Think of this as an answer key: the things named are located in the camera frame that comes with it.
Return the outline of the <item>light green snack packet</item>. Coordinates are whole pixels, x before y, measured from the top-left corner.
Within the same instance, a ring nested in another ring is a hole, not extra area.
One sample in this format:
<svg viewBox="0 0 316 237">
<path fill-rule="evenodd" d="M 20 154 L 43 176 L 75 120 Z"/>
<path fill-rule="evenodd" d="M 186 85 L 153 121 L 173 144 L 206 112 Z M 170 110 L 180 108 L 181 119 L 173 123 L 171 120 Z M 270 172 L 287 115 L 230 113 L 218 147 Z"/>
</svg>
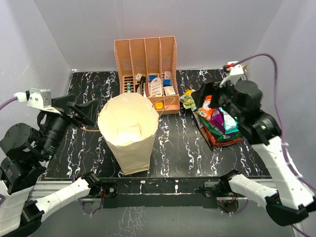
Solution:
<svg viewBox="0 0 316 237">
<path fill-rule="evenodd" d="M 187 100 L 182 103 L 183 107 L 187 109 L 196 108 L 196 104 L 192 96 L 188 96 Z"/>
</svg>

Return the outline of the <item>orange fruit candy bag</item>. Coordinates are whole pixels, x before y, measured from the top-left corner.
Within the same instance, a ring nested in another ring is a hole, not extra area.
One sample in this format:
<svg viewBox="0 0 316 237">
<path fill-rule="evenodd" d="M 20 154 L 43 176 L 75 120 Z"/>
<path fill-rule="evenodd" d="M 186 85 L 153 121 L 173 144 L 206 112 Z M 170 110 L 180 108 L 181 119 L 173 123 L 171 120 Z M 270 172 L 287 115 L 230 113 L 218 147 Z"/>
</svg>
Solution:
<svg viewBox="0 0 316 237">
<path fill-rule="evenodd" d="M 201 116 L 203 119 L 207 121 L 211 121 L 212 114 L 214 113 L 214 110 L 215 110 L 210 107 L 211 100 L 212 100 L 211 95 L 206 96 L 202 107 L 199 108 L 197 112 L 199 116 Z"/>
</svg>

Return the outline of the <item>brown kettle chips bag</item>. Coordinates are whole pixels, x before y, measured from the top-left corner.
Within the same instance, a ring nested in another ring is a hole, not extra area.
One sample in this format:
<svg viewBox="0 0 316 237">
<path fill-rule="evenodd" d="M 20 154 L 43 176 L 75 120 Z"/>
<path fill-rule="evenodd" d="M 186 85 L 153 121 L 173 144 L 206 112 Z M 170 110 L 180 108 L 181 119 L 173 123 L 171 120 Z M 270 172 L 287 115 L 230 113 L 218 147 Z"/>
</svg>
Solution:
<svg viewBox="0 0 316 237">
<path fill-rule="evenodd" d="M 204 124 L 201 121 L 200 117 L 198 116 L 198 114 L 195 111 L 192 111 L 192 115 L 194 117 L 194 120 L 195 120 L 197 127 L 198 127 L 199 131 L 201 132 L 202 136 L 204 137 L 206 142 L 209 142 L 209 138 L 208 138 L 207 133 L 204 129 Z"/>
</svg>

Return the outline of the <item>green chips bag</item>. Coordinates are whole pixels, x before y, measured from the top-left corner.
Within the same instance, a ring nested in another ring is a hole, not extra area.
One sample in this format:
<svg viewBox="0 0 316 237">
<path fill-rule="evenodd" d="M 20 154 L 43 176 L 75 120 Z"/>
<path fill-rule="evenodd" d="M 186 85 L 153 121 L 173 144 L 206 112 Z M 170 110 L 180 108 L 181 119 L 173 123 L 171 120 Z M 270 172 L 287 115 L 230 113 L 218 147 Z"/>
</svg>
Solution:
<svg viewBox="0 0 316 237">
<path fill-rule="evenodd" d="M 231 135 L 225 134 L 222 131 L 220 131 L 216 126 L 209 123 L 205 119 L 203 119 L 201 116 L 199 116 L 201 121 L 203 122 L 204 126 L 216 137 L 219 141 L 225 141 L 225 140 L 232 140 L 238 137 L 241 137 L 240 132 L 233 133 Z"/>
</svg>

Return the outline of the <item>purple grape candy bag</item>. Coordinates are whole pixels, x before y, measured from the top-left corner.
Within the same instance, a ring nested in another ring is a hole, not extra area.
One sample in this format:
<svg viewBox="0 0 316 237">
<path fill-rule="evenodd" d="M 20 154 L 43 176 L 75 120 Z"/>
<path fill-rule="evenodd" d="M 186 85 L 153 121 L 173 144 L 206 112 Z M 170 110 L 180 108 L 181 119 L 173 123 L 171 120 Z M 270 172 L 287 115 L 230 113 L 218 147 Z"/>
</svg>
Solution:
<svg viewBox="0 0 316 237">
<path fill-rule="evenodd" d="M 220 131 L 222 131 L 223 133 L 226 132 L 225 127 L 224 127 L 224 115 L 223 113 L 220 111 L 220 109 L 215 109 L 212 116 L 211 116 L 211 120 L 210 122 L 216 126 Z"/>
</svg>

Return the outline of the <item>teal white snack bag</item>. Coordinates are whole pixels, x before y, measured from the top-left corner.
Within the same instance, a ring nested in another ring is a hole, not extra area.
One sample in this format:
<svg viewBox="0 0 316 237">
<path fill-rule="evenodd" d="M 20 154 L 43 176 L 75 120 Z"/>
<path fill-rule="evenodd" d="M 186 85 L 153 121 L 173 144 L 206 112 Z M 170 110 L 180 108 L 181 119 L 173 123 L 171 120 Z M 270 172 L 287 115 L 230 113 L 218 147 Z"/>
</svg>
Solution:
<svg viewBox="0 0 316 237">
<path fill-rule="evenodd" d="M 226 111 L 224 111 L 222 108 L 219 108 L 219 109 L 222 112 L 223 118 L 224 118 L 225 134 L 231 134 L 231 133 L 239 132 L 237 122 Z"/>
</svg>

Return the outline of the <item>red doritos bag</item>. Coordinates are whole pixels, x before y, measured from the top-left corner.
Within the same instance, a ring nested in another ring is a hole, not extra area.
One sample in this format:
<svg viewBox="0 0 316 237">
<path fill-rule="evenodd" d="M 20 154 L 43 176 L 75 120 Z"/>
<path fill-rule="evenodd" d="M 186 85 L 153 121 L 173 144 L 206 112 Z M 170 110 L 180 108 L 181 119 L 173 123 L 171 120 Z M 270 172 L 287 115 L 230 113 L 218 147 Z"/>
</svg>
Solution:
<svg viewBox="0 0 316 237">
<path fill-rule="evenodd" d="M 203 130 L 206 134 L 207 141 L 211 149 L 215 149 L 218 147 L 227 147 L 230 145 L 241 143 L 243 141 L 242 137 L 238 137 L 232 140 L 219 141 L 218 138 L 216 138 L 205 126 L 203 127 Z"/>
</svg>

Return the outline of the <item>brown paper bag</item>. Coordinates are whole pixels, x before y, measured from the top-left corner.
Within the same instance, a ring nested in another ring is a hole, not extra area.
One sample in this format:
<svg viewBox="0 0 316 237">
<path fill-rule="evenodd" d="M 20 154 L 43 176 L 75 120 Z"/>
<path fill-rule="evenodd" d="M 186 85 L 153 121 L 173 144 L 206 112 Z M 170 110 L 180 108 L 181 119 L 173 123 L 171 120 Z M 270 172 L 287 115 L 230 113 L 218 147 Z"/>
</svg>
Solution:
<svg viewBox="0 0 316 237">
<path fill-rule="evenodd" d="M 158 130 L 156 102 L 139 93 L 111 98 L 97 117 L 98 128 L 124 175 L 149 170 Z"/>
</svg>

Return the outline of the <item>yellow snack packet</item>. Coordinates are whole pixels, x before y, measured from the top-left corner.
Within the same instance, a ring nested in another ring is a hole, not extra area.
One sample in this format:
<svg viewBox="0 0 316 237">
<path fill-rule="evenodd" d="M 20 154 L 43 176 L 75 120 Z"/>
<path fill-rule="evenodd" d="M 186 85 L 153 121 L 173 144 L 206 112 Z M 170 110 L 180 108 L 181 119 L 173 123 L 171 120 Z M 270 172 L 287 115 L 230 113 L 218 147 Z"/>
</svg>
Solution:
<svg viewBox="0 0 316 237">
<path fill-rule="evenodd" d="M 186 101 L 188 96 L 190 96 L 193 92 L 194 90 L 187 89 L 186 92 L 182 96 L 180 96 L 180 102 L 183 103 L 184 101 Z"/>
</svg>

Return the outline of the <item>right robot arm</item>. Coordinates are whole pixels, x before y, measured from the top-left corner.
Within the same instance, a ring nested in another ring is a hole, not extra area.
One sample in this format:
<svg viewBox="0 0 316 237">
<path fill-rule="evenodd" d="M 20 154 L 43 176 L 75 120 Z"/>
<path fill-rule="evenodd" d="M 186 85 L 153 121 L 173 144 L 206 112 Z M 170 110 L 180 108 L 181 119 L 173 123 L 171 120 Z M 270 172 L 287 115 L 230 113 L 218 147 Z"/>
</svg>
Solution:
<svg viewBox="0 0 316 237">
<path fill-rule="evenodd" d="M 262 91 L 249 80 L 239 80 L 223 86 L 217 82 L 204 83 L 191 94 L 200 108 L 210 95 L 211 108 L 222 108 L 237 123 L 242 136 L 247 139 L 264 162 L 275 188 L 255 182 L 237 170 L 220 177 L 218 184 L 207 187 L 207 193 L 231 196 L 234 193 L 247 197 L 264 207 L 270 218 L 280 226 L 303 221 L 316 209 L 316 196 L 299 179 L 294 164 L 281 140 L 281 129 L 273 116 L 261 110 Z"/>
</svg>

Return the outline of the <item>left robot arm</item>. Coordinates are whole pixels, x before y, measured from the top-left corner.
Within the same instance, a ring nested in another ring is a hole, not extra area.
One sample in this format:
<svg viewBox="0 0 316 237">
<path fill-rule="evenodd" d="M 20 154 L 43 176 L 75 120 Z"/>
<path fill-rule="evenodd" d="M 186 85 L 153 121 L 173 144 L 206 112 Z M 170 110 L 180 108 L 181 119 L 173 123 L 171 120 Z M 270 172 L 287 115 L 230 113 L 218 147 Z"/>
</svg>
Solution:
<svg viewBox="0 0 316 237">
<path fill-rule="evenodd" d="M 49 215 L 70 202 L 101 194 L 101 180 L 94 172 L 89 172 L 46 197 L 29 200 L 38 178 L 46 171 L 42 162 L 54 157 L 68 127 L 95 125 L 99 100 L 77 104 L 74 99 L 74 94 L 50 99 L 46 107 L 40 96 L 28 96 L 28 106 L 39 110 L 38 127 L 15 124 L 1 140 L 0 147 L 5 153 L 0 165 L 1 236 L 27 237 Z"/>
</svg>

